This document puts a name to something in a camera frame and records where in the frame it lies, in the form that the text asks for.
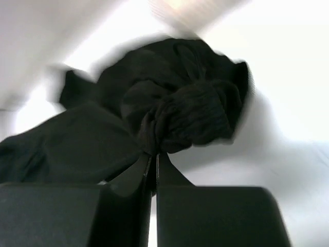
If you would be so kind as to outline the black trousers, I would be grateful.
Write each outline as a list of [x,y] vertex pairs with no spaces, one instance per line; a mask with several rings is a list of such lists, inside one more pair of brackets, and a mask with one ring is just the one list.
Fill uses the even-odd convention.
[[250,92],[246,62],[203,40],[164,39],[128,51],[97,82],[63,73],[64,112],[1,142],[1,182],[111,180],[141,153],[231,140]]

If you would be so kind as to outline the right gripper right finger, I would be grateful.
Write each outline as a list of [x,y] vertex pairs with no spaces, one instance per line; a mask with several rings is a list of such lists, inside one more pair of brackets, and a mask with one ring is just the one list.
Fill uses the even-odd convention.
[[157,243],[164,247],[285,247],[290,240],[274,196],[263,187],[192,184],[159,154]]

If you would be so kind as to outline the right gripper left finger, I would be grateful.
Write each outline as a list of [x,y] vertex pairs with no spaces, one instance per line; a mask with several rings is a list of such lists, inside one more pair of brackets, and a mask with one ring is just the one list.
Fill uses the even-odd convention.
[[104,185],[1,185],[1,246],[147,246],[152,160]]

